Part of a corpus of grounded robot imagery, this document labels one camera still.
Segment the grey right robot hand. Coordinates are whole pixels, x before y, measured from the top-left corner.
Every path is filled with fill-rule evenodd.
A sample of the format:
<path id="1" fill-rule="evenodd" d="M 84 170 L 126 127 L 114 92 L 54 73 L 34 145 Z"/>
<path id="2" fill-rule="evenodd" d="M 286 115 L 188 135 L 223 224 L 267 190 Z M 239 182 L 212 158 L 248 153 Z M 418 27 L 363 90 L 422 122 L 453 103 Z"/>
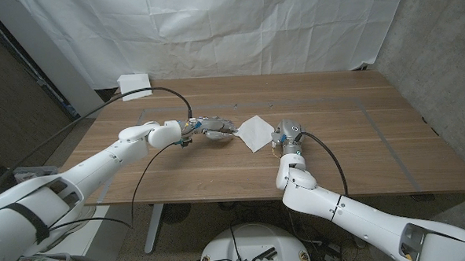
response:
<path id="1" fill-rule="evenodd" d="M 271 133 L 273 147 L 279 145 L 281 147 L 282 156 L 286 154 L 301 155 L 304 137 L 301 136 L 297 139 L 297 136 L 302 131 L 304 131 L 304 129 L 300 123 L 290 119 L 282 119 L 274 129 L 274 132 Z"/>

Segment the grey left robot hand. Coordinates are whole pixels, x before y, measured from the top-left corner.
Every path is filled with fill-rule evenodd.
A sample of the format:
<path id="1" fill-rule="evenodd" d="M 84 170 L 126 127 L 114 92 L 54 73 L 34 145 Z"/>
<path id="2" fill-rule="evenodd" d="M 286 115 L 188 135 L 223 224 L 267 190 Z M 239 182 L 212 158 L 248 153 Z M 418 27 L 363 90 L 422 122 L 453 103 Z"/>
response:
<path id="1" fill-rule="evenodd" d="M 181 140 L 179 143 L 183 147 L 192 142 L 194 134 L 203 134 L 212 141 L 220 141 L 232 137 L 238 131 L 233 122 L 217 116 L 191 118 L 184 123 L 180 123 L 180 126 Z"/>

